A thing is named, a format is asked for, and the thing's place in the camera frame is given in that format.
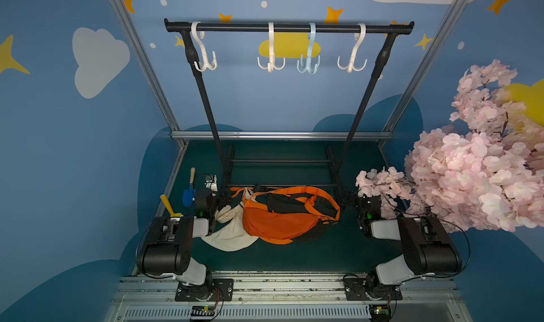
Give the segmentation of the cream crescent bag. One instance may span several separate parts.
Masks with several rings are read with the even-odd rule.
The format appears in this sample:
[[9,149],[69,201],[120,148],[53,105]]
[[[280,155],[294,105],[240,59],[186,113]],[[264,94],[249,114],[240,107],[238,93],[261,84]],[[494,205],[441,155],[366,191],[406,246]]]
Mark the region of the cream crescent bag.
[[214,213],[214,223],[224,224],[218,231],[206,236],[201,229],[194,233],[202,241],[221,251],[234,252],[250,247],[259,237],[252,236],[243,227],[244,205],[254,194],[252,187],[236,188],[233,195],[222,196],[215,200],[218,210]]

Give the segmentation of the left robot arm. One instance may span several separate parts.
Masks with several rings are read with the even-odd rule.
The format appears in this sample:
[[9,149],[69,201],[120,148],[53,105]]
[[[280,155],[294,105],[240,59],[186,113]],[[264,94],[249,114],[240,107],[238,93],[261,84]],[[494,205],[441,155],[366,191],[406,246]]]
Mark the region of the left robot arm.
[[197,190],[192,204],[194,216],[177,214],[165,195],[160,196],[169,216],[155,217],[136,251],[141,274],[152,279],[173,278],[185,287],[211,287],[211,271],[192,258],[195,238],[211,235],[215,227],[215,192]]

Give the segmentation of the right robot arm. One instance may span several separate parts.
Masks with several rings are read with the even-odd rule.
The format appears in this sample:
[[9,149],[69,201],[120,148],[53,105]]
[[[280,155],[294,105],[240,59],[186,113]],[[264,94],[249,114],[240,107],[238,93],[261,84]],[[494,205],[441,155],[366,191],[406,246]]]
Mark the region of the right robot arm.
[[450,277],[459,274],[463,261],[442,223],[436,217],[399,217],[381,215],[379,197],[355,200],[357,222],[368,238],[392,242],[402,254],[377,265],[367,276],[369,288],[391,288],[426,276]]

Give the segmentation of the light blue hook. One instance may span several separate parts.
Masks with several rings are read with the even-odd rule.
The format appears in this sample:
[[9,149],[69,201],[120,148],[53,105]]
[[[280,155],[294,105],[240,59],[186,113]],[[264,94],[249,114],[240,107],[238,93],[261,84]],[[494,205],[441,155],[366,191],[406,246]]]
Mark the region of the light blue hook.
[[298,63],[297,63],[297,71],[299,73],[305,73],[307,72],[310,75],[314,75],[317,73],[317,70],[320,66],[320,55],[317,55],[317,63],[313,64],[313,48],[315,45],[315,37],[317,33],[317,27],[315,23],[310,23],[310,32],[308,34],[308,46],[307,46],[307,53],[306,56],[303,54],[301,55]]

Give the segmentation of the white hook far right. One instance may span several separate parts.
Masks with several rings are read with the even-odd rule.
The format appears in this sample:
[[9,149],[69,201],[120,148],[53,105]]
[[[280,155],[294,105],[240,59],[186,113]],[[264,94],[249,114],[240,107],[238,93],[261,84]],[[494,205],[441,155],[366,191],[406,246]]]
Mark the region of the white hook far right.
[[364,65],[361,68],[357,68],[355,66],[359,47],[363,43],[366,36],[366,32],[367,32],[366,25],[364,23],[359,23],[358,27],[359,27],[358,32],[354,34],[354,40],[356,41],[356,43],[351,51],[351,56],[350,56],[348,64],[345,67],[343,67],[340,64],[340,57],[338,57],[337,59],[337,66],[341,70],[347,71],[348,73],[363,71],[366,68],[366,65],[368,63],[368,60],[365,60]]

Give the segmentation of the black clothes rack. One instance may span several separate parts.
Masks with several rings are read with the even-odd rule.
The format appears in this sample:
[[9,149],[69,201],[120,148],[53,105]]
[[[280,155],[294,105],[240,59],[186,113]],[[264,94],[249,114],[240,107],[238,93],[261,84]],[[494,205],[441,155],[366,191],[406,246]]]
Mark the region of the black clothes rack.
[[[205,89],[205,83],[202,75],[202,68],[200,63],[203,62],[204,58],[199,57],[194,47],[194,39],[192,34],[197,34],[198,32],[247,32],[247,33],[259,33],[266,32],[268,33],[268,24],[264,23],[190,23],[190,22],[171,22],[168,19],[164,20],[165,28],[170,33],[179,33],[182,36],[182,39],[185,42],[185,52],[188,63],[192,64],[191,71],[195,78],[196,85],[204,106],[205,114],[208,119],[208,124],[210,125],[211,132],[214,136],[215,146],[218,150],[218,156],[222,164],[222,179],[221,183],[218,186],[219,193],[225,195],[231,187],[236,187],[237,185],[232,182],[232,170],[236,163],[242,163],[242,159],[235,158],[235,150],[231,146],[228,150],[228,153],[225,153],[222,146],[222,139],[218,137],[218,129],[215,123],[215,118],[213,116],[211,104],[208,98],[207,91]],[[344,186],[340,177],[340,168],[344,159],[347,155],[348,148],[353,141],[354,133],[357,131],[361,119],[364,115],[364,112],[367,108],[367,105],[371,99],[373,91],[378,83],[379,76],[382,74],[392,51],[392,47],[395,43],[397,36],[399,35],[409,35],[411,34],[415,26],[414,22],[411,22],[408,25],[370,25],[366,27],[366,34],[386,34],[384,44],[380,53],[378,54],[375,60],[375,66],[373,68],[370,81],[366,87],[364,95],[361,99],[361,103],[358,107],[356,116],[351,125],[351,129],[348,132],[348,138],[344,140],[342,152],[339,158],[334,156],[334,149],[332,146],[327,146],[325,152],[327,155],[326,159],[323,160],[248,160],[248,163],[261,163],[261,164],[310,164],[310,163],[325,163],[329,167],[331,183],[323,184],[322,187],[330,187],[334,191],[334,198],[340,204],[341,207],[346,205],[345,200],[345,191]],[[317,33],[357,33],[359,27],[357,25],[332,25],[332,24],[323,24],[316,25]],[[301,25],[301,24],[280,24],[274,25],[275,34],[277,33],[307,33],[310,32],[310,24]]]

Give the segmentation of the blue toy trowel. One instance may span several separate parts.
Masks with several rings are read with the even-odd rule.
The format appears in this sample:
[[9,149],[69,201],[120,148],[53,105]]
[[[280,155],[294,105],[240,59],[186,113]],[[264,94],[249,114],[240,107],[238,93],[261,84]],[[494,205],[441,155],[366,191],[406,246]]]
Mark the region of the blue toy trowel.
[[183,199],[182,199],[182,203],[184,207],[186,208],[191,207],[191,205],[194,203],[194,200],[195,200],[195,192],[196,192],[196,190],[194,189],[194,180],[196,176],[195,173],[196,173],[195,168],[191,168],[188,189],[184,191]]

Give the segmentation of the yellow toy shovel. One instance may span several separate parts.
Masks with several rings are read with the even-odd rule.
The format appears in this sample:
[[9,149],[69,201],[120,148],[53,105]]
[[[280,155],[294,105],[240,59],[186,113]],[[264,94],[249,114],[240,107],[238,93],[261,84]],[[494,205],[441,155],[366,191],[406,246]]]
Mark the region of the yellow toy shovel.
[[160,195],[160,200],[161,200],[161,203],[164,205],[164,208],[167,210],[167,212],[169,213],[170,217],[172,218],[177,218],[177,217],[182,217],[183,214],[181,213],[176,213],[172,206],[171,206],[171,203],[168,199],[168,197],[165,195],[165,194],[162,194]]

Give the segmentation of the left controller board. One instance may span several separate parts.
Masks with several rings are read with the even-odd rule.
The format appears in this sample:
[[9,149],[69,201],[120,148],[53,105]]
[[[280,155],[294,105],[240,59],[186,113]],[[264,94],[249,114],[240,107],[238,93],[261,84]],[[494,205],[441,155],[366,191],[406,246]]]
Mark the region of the left controller board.
[[210,305],[195,305],[190,308],[188,317],[191,321],[211,321],[218,315],[219,312],[219,307],[212,307]]

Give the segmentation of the controller board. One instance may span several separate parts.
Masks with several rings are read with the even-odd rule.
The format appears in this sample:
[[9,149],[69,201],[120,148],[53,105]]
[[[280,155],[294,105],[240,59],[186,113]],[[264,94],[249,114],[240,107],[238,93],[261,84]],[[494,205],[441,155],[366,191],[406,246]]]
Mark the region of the controller board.
[[195,305],[190,308],[188,317],[191,321],[211,321],[218,315],[219,312],[219,307],[212,307],[210,305]]
[[390,322],[392,319],[392,309],[389,306],[369,306],[370,322]]

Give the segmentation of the right controller board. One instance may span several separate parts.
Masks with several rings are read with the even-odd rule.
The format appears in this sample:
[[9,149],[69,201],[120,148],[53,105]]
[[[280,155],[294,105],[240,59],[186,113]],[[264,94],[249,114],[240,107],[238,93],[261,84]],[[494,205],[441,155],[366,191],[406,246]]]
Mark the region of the right controller board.
[[392,309],[389,306],[369,306],[370,322],[390,322],[392,319]]

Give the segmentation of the pink blossom tree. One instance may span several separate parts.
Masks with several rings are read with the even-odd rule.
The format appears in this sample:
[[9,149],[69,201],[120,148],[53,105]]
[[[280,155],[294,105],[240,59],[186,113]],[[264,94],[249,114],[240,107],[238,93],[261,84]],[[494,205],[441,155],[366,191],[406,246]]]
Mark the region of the pink blossom tree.
[[377,197],[381,215],[398,217],[398,202],[411,217],[430,214],[449,229],[513,232],[543,225],[543,126],[512,98],[517,71],[498,60],[474,65],[460,79],[452,126],[422,132],[404,170],[363,170],[361,197]]

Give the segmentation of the aluminium frame rail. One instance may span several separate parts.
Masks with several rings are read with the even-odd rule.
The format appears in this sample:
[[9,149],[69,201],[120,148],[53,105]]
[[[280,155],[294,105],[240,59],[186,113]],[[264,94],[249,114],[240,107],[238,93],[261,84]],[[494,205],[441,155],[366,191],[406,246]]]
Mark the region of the aluminium frame rail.
[[[212,132],[208,131],[173,131],[174,139],[214,140]],[[224,140],[265,140],[265,141],[344,141],[348,132],[218,132],[219,139]],[[355,141],[391,140],[391,132],[355,132]]]

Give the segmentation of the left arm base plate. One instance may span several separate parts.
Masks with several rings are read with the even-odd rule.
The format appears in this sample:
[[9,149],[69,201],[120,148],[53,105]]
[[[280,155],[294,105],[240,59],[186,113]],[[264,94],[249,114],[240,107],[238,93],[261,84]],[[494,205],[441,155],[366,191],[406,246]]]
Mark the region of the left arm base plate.
[[233,279],[206,280],[204,285],[179,283],[174,300],[176,302],[231,302],[234,292]]

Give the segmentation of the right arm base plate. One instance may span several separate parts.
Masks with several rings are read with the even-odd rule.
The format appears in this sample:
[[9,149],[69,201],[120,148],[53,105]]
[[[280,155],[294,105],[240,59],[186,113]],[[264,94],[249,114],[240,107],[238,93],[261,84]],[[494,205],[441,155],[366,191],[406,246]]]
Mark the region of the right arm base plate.
[[344,278],[344,292],[348,301],[401,301],[400,288],[392,285],[382,285],[371,279]]

